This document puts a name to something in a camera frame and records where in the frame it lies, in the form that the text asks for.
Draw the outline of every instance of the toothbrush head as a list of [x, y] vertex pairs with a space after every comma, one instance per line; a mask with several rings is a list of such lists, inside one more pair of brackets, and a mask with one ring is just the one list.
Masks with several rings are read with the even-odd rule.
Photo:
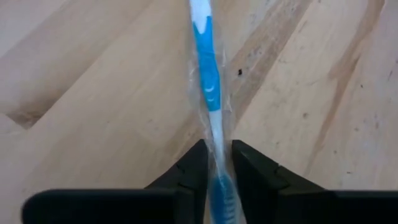
[[231, 177], [228, 174], [214, 177], [210, 187], [210, 210], [214, 224], [238, 223], [236, 199]]

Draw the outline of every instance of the toothbrush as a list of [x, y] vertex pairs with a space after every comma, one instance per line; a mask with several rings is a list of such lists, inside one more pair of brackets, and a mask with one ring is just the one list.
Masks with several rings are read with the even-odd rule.
[[215, 224], [237, 223], [236, 191], [225, 163], [221, 79], [214, 50], [210, 0], [190, 0], [190, 8], [198, 53], [200, 84], [215, 146], [216, 172], [210, 182], [210, 212]]

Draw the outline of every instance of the dark spot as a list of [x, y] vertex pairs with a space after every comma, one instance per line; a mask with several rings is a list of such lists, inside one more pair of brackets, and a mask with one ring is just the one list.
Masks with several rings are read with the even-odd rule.
[[391, 79], [391, 76], [392, 76], [392, 70], [391, 70], [390, 74], [388, 75], [388, 79], [387, 79], [387, 81], [390, 81], [390, 79]]

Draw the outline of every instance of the wooden surface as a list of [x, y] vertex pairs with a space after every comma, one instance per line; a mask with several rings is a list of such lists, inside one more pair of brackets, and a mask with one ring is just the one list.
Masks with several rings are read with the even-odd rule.
[[[143, 187], [201, 138], [186, 1], [34, 2], [0, 1], [1, 223], [44, 189]], [[398, 1], [219, 0], [216, 15], [234, 138], [327, 188], [398, 187]]]

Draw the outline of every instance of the wood grain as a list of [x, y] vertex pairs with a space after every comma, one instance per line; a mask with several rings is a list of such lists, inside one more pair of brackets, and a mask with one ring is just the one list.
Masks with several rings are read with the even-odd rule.
[[329, 112], [322, 124], [321, 130], [315, 141], [314, 150], [311, 153], [310, 161], [305, 169], [304, 175], [308, 175], [312, 164], [317, 154], [323, 148], [323, 142], [326, 134], [336, 116], [337, 109], [340, 106], [341, 99], [347, 89], [347, 85], [353, 76], [355, 68], [358, 65], [359, 58], [361, 56], [361, 50], [363, 48], [364, 41], [373, 31], [373, 27], [377, 24], [381, 9], [384, 5], [384, 1], [369, 1], [366, 11], [359, 23], [356, 33], [352, 38], [349, 46], [345, 50], [343, 56], [336, 62], [336, 64], [329, 71], [328, 77], [331, 80], [336, 80], [336, 90], [331, 103]]
[[[47, 112], [151, 1], [70, 0], [61, 7], [56, 1], [48, 2], [41, 0], [34, 8], [44, 16], [46, 7], [58, 9], [45, 19], [36, 19], [42, 21], [36, 29], [32, 30], [35, 21], [27, 27], [23, 26], [27, 21], [3, 27], [4, 45], [11, 45], [9, 39], [21, 40], [0, 57], [0, 113], [26, 128]], [[21, 15], [34, 2], [17, 3], [17, 9], [22, 9], [13, 12]], [[3, 17], [14, 22], [15, 14]], [[7, 32], [9, 26], [21, 31]]]
[[0, 2], [0, 57], [59, 10], [67, 0]]
[[323, 147], [313, 157], [308, 172], [311, 179], [324, 186], [388, 190], [398, 187], [398, 28], [393, 25], [398, 19], [397, 10], [397, 1], [386, 1], [372, 32], [355, 50], [358, 62]]
[[328, 73], [366, 8], [362, 0], [312, 2], [241, 118], [235, 138], [303, 174], [335, 95], [336, 83]]

